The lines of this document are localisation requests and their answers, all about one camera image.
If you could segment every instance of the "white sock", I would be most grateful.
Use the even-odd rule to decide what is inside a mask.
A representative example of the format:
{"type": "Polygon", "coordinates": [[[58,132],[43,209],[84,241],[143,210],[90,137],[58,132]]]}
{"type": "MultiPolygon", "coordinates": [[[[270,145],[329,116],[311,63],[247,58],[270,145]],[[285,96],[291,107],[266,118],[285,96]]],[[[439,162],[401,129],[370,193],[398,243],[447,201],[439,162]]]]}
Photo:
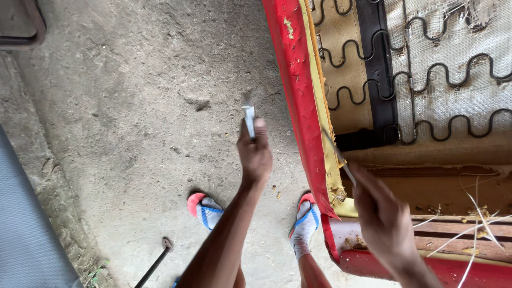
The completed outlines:
{"type": "Polygon", "coordinates": [[[215,203],[213,199],[210,197],[204,197],[200,203],[197,203],[196,205],[196,211],[197,211],[197,218],[199,219],[199,222],[203,223],[203,216],[206,216],[206,222],[208,223],[208,228],[210,230],[213,230],[215,228],[215,225],[219,222],[219,220],[222,217],[223,213],[219,213],[218,210],[224,211],[220,205],[215,203]],[[214,209],[214,211],[210,209],[204,209],[204,215],[203,215],[203,207],[208,207],[214,209]]]}
{"type": "Polygon", "coordinates": [[[295,227],[295,230],[293,231],[293,234],[290,237],[290,244],[293,248],[293,251],[295,252],[295,257],[297,258],[297,261],[299,258],[301,258],[304,255],[311,254],[309,251],[309,238],[311,238],[311,235],[313,232],[315,232],[317,228],[317,221],[318,225],[320,223],[320,210],[318,210],[318,206],[316,204],[310,204],[309,201],[304,201],[301,204],[301,207],[297,213],[297,221],[302,219],[306,214],[308,216],[303,220],[302,223],[298,224],[295,227]]]}

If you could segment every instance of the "metal bar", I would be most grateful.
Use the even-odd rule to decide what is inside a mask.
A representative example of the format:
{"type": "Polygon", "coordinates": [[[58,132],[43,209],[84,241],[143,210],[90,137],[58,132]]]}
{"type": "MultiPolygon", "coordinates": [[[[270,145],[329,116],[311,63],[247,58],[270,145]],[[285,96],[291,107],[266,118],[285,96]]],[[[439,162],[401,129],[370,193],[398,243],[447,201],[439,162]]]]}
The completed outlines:
{"type": "Polygon", "coordinates": [[[135,288],[142,288],[144,284],[146,284],[146,281],[151,277],[151,274],[153,274],[153,272],[158,268],[160,263],[162,263],[163,259],[167,256],[167,254],[174,250],[172,244],[170,243],[170,240],[167,237],[163,238],[162,245],[164,247],[162,254],[158,256],[155,263],[153,263],[153,265],[151,265],[150,269],[146,272],[146,274],[142,276],[142,278],[139,280],[139,283],[135,285],[135,288]]]}
{"type": "Polygon", "coordinates": [[[36,32],[30,37],[0,36],[0,50],[30,49],[40,46],[46,38],[46,23],[36,0],[23,0],[36,32]]]}

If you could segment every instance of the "finger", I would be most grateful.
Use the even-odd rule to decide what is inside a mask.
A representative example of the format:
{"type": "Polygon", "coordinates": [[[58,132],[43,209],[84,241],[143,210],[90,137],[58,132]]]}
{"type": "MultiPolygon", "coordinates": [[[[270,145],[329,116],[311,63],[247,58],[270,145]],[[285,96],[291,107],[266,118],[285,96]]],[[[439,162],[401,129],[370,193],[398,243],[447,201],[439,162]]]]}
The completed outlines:
{"type": "Polygon", "coordinates": [[[254,134],[254,141],[258,147],[264,148],[268,146],[267,125],[263,118],[258,117],[254,120],[254,134]]]}
{"type": "Polygon", "coordinates": [[[352,190],[354,195],[355,207],[362,227],[374,227],[382,225],[377,210],[375,199],[361,186],[356,186],[352,190]]]}
{"type": "Polygon", "coordinates": [[[247,125],[245,124],[245,118],[242,118],[242,123],[240,123],[240,135],[238,137],[238,142],[247,141],[249,141],[249,131],[247,130],[247,125]]]}
{"type": "Polygon", "coordinates": [[[356,178],[358,186],[361,185],[366,188],[379,207],[396,206],[398,200],[384,182],[379,182],[375,176],[356,163],[350,163],[350,171],[356,178]]]}

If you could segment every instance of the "black strip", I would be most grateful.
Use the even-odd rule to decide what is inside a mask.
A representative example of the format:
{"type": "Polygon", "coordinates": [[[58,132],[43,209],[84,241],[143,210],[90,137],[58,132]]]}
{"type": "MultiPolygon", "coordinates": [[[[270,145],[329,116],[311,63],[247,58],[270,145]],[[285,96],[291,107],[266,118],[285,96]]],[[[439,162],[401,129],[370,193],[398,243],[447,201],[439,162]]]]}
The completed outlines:
{"type": "MultiPolygon", "coordinates": [[[[387,29],[386,11],[384,1],[370,3],[368,0],[355,0],[363,55],[368,57],[372,53],[372,36],[381,29],[387,29]]],[[[383,97],[393,93],[391,51],[386,36],[381,33],[375,38],[375,55],[365,61],[367,79],[374,79],[380,83],[368,83],[365,87],[368,92],[373,117],[373,130],[361,129],[357,132],[336,135],[336,144],[341,151],[368,149],[391,145],[398,141],[396,129],[386,129],[398,124],[395,97],[383,100],[379,97],[377,89],[383,97]]]]}

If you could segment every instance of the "metal rod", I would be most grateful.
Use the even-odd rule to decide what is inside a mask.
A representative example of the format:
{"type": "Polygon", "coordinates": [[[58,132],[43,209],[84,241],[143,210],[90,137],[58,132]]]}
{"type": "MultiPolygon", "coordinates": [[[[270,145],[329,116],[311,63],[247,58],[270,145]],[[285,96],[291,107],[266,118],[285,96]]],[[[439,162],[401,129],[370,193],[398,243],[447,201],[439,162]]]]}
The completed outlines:
{"type": "Polygon", "coordinates": [[[142,276],[142,278],[139,280],[139,283],[137,283],[137,285],[135,285],[135,288],[142,288],[144,286],[144,284],[146,284],[146,281],[151,277],[151,274],[153,274],[153,272],[158,268],[158,265],[160,265],[160,263],[162,263],[163,259],[167,256],[167,254],[169,252],[173,251],[173,246],[167,237],[163,238],[162,244],[164,247],[162,254],[160,254],[160,256],[158,256],[155,263],[153,263],[153,265],[151,265],[150,269],[146,272],[146,274],[144,274],[144,276],[142,276]]]}

